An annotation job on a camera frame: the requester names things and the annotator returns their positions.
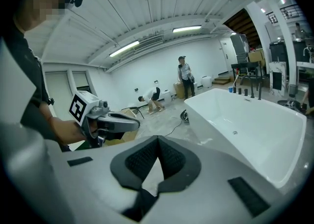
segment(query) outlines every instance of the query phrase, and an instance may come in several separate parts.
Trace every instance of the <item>railing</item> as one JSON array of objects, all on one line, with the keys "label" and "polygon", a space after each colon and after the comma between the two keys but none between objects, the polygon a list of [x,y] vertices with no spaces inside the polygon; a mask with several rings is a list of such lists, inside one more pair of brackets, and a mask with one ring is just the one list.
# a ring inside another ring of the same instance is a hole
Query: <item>railing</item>
[{"label": "railing", "polygon": [[[292,18],[305,18],[303,11],[297,4],[286,6],[280,10],[286,20]],[[267,13],[266,16],[272,24],[278,23],[274,12]]]}]

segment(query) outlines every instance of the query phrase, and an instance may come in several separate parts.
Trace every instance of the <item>air vent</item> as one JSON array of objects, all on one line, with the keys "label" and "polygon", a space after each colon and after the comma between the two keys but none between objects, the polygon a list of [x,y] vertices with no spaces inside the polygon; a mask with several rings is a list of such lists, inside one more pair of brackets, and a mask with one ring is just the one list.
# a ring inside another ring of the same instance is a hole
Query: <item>air vent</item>
[{"label": "air vent", "polygon": [[270,207],[242,177],[229,179],[228,183],[253,217],[256,217]]},{"label": "air vent", "polygon": [[162,43],[163,43],[163,37],[157,36],[157,37],[153,37],[153,38],[147,39],[147,40],[139,43],[139,45],[134,47],[134,50],[139,51],[139,50],[142,50],[144,48],[150,48],[152,46],[155,46],[157,44],[162,44]]}]

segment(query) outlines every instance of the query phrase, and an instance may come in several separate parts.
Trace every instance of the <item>person bending over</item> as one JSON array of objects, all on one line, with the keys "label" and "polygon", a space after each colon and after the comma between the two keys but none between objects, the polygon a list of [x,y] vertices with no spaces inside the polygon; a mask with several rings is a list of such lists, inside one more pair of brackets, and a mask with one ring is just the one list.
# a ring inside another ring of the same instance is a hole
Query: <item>person bending over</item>
[{"label": "person bending over", "polygon": [[187,99],[187,92],[189,87],[191,87],[192,96],[194,97],[195,96],[193,81],[194,78],[192,75],[192,70],[190,66],[185,62],[185,57],[183,56],[179,57],[179,63],[180,65],[178,66],[178,75],[180,82],[183,83],[184,86],[185,99]]},{"label": "person bending over", "polygon": [[309,81],[309,88],[306,91],[301,105],[304,104],[305,100],[308,99],[309,101],[309,108],[306,111],[306,115],[314,115],[314,78],[312,77]]},{"label": "person bending over", "polygon": [[153,113],[153,103],[156,106],[156,109],[159,110],[160,112],[165,109],[165,107],[157,101],[159,99],[160,95],[160,89],[158,87],[153,87],[149,89],[143,96],[138,97],[138,101],[144,102],[146,101],[149,107],[149,114]]},{"label": "person bending over", "polygon": [[29,48],[25,32],[39,26],[54,10],[64,9],[65,5],[66,0],[19,0],[18,5],[12,7],[3,28],[3,38],[11,55],[36,86],[21,124],[37,130],[44,139],[57,141],[63,151],[70,150],[68,144],[85,140],[86,137],[75,121],[62,121],[52,116],[41,63]]}]

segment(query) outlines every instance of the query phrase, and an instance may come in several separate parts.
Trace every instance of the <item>window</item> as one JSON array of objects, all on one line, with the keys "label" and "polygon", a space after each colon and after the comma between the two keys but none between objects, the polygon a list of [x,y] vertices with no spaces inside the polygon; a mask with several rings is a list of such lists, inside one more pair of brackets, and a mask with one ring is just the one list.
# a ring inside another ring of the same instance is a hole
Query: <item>window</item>
[{"label": "window", "polygon": [[86,73],[73,72],[73,78],[78,91],[88,91],[89,93],[92,93],[87,81]]},{"label": "window", "polygon": [[67,73],[45,73],[49,97],[54,99],[53,109],[62,120],[73,120],[69,113],[72,93]]}]

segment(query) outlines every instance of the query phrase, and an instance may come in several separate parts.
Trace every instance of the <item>door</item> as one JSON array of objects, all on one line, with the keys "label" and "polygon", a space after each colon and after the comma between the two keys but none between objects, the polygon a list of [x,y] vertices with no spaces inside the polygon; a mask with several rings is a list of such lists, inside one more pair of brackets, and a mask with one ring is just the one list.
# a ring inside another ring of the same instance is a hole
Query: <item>door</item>
[{"label": "door", "polygon": [[235,48],[230,39],[220,40],[220,43],[221,43],[221,47],[225,55],[228,71],[232,71],[231,65],[237,64]]}]

